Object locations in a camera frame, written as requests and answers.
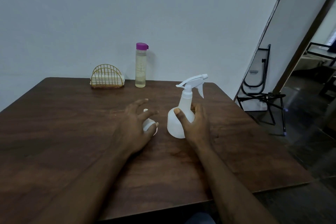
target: trigger sprayer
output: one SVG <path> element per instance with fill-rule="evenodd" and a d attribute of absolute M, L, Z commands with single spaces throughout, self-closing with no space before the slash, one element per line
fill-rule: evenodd
<path fill-rule="evenodd" d="M 190 110 L 191 100 L 193 98 L 192 88 L 197 88 L 198 93 L 201 95 L 202 98 L 204 98 L 203 83 L 206 78 L 208 78 L 207 74 L 200 74 L 181 82 L 179 85 L 176 85 L 176 87 L 184 88 L 184 90 L 182 91 L 182 96 L 178 107 L 174 107 L 168 112 L 167 129 L 173 137 L 185 138 L 181 122 L 176 117 L 174 109 L 181 109 L 187 117 L 188 121 L 193 122 L 195 119 L 195 115 Z"/>

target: spray nozzle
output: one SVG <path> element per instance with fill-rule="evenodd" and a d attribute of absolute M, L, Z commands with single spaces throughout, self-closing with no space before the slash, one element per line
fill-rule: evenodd
<path fill-rule="evenodd" d="M 189 79 L 181 82 L 179 85 L 176 85 L 176 87 L 184 88 L 183 92 L 185 94 L 192 94 L 191 89 L 197 88 L 198 93 L 201 95 L 202 98 L 204 98 L 203 95 L 203 83 L 204 80 L 208 78 L 208 74 L 200 74 L 196 75 L 194 77 L 190 77 Z"/>

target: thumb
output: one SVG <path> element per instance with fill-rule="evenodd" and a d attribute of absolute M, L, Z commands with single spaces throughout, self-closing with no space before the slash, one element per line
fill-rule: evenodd
<path fill-rule="evenodd" d="M 147 131 L 145 132 L 145 135 L 148 137 L 148 138 L 151 138 L 155 132 L 156 132 L 156 128 L 159 126 L 159 123 L 154 123 L 152 125 L 150 125 L 150 127 L 147 129 Z"/>
<path fill-rule="evenodd" d="M 183 128 L 190 124 L 189 120 L 187 119 L 184 112 L 180 108 L 175 108 L 174 113 L 178 118 L 178 120 L 181 122 Z"/>

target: wooden table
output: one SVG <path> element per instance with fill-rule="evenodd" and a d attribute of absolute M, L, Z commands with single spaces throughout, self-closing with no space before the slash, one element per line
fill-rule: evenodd
<path fill-rule="evenodd" d="M 0 113 L 0 222 L 27 222 L 107 148 L 125 106 L 149 98 L 159 130 L 115 182 L 101 219 L 212 199 L 204 170 L 184 139 L 167 132 L 168 111 L 181 96 L 177 82 L 126 80 L 118 90 L 93 90 L 89 79 L 46 78 Z M 312 180 L 214 83 L 204 84 L 212 144 L 252 192 Z"/>

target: hand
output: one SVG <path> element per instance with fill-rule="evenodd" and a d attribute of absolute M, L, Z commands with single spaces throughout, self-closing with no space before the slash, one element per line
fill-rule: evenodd
<path fill-rule="evenodd" d="M 182 124 L 185 138 L 195 151 L 203 147 L 211 147 L 210 124 L 207 113 L 201 104 L 195 105 L 195 119 L 192 123 L 188 121 L 181 109 L 175 108 L 174 113 Z"/>
<path fill-rule="evenodd" d="M 152 124 L 146 132 L 144 132 L 142 124 L 150 116 L 159 112 L 148 110 L 137 115 L 138 107 L 147 102 L 148 99 L 139 99 L 127 106 L 113 133 L 113 147 L 121 147 L 122 150 L 133 154 L 141 150 L 149 142 L 159 123 Z"/>

